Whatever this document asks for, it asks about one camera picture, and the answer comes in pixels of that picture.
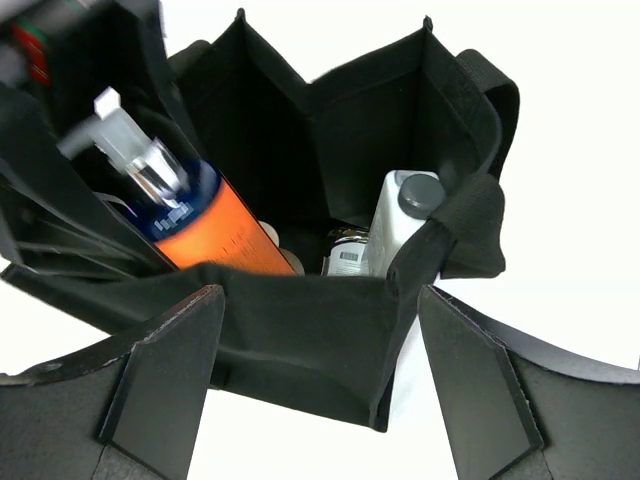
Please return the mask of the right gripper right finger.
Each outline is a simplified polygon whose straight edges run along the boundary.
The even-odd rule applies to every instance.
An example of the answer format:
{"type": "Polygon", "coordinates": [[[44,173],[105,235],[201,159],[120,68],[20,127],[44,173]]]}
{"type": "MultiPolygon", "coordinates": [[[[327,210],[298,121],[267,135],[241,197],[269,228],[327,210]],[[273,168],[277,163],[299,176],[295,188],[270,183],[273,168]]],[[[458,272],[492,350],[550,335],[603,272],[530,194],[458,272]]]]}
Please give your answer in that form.
{"type": "Polygon", "coordinates": [[[460,479],[636,479],[639,373],[425,286],[418,314],[460,479]]]}

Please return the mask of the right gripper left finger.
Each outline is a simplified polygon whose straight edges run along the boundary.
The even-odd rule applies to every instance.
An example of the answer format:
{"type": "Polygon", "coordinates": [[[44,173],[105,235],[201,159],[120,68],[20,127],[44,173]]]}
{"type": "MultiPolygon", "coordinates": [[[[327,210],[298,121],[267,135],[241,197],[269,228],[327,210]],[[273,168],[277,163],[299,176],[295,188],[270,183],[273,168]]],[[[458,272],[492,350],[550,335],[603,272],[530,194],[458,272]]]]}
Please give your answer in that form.
{"type": "Polygon", "coordinates": [[[224,292],[1,377],[4,479],[184,479],[218,349],[224,292]]]}

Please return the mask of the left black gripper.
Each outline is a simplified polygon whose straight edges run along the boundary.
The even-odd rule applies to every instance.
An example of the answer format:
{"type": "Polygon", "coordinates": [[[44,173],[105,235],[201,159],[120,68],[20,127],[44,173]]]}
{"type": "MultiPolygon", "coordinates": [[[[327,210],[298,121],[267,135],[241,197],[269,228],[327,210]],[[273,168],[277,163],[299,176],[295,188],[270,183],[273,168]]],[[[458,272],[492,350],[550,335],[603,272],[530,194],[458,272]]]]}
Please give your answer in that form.
{"type": "Polygon", "coordinates": [[[112,88],[133,117],[180,122],[157,1],[1,4],[1,255],[100,280],[172,264],[91,191],[55,145],[112,88]]]}

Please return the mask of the orange bottle blue pump top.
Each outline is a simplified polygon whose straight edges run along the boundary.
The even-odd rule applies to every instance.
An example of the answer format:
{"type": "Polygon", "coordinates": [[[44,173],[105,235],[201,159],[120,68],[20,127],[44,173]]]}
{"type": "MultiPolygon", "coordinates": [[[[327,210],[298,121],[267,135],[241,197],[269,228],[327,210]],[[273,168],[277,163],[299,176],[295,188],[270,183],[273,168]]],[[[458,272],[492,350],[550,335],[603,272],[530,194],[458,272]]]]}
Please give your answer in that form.
{"type": "Polygon", "coordinates": [[[68,160],[100,152],[111,185],[94,194],[180,269],[213,262],[258,274],[296,270],[217,167],[177,155],[122,108],[93,114],[57,144],[68,160]]]}

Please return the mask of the white bottle grey cap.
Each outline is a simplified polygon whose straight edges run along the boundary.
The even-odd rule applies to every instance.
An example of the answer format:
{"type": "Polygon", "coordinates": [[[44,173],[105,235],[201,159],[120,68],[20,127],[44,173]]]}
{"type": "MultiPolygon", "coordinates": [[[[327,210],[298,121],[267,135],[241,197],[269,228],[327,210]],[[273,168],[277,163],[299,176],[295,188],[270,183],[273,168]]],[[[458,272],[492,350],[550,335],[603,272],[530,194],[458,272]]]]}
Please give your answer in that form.
{"type": "Polygon", "coordinates": [[[381,187],[364,250],[367,273],[384,277],[401,247],[446,198],[434,172],[392,170],[381,187]]]}

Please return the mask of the black canvas bag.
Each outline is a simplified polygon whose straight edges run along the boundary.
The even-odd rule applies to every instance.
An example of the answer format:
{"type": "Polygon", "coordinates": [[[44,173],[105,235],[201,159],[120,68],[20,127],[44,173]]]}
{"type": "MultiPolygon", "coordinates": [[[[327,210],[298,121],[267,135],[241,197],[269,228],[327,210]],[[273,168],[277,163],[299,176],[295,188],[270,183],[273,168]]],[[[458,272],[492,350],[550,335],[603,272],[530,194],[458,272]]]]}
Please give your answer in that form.
{"type": "Polygon", "coordinates": [[[372,218],[389,170],[436,173],[443,204],[380,279],[275,277],[203,263],[106,281],[11,263],[3,280],[110,334],[218,284],[226,310],[213,387],[385,431],[423,286],[505,268],[499,177],[517,128],[516,84],[473,49],[450,53],[430,20],[310,83],[243,14],[216,41],[167,58],[180,122],[151,111],[137,120],[218,162],[301,259],[319,258],[332,226],[372,218]]]}

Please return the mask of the beige pump bottle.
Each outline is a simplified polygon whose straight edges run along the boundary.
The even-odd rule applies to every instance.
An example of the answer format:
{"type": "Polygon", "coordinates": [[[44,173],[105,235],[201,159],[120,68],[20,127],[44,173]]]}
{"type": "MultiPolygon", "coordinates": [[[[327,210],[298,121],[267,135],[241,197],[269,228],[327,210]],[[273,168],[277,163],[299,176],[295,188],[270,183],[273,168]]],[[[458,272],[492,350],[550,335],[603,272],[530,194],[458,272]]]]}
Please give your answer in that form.
{"type": "Polygon", "coordinates": [[[302,262],[300,261],[300,259],[291,251],[282,248],[280,245],[280,236],[277,233],[276,229],[270,225],[267,222],[264,221],[259,221],[260,226],[263,228],[263,230],[266,232],[266,234],[269,236],[269,238],[273,241],[273,243],[279,248],[280,253],[284,256],[284,258],[287,260],[287,262],[291,265],[291,267],[294,269],[294,271],[296,272],[297,275],[304,275],[305,274],[305,270],[304,270],[304,266],[302,265],[302,262]]]}

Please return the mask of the clear yellow soap bottle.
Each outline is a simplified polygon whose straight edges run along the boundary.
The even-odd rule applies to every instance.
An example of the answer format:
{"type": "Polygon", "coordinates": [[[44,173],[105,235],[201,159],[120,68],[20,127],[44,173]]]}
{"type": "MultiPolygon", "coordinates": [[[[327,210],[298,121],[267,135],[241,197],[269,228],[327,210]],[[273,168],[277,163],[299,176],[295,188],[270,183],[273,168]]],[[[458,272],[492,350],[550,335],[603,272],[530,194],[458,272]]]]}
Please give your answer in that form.
{"type": "Polygon", "coordinates": [[[342,226],[331,230],[325,242],[321,274],[324,276],[367,276],[364,252],[369,231],[342,226]]]}

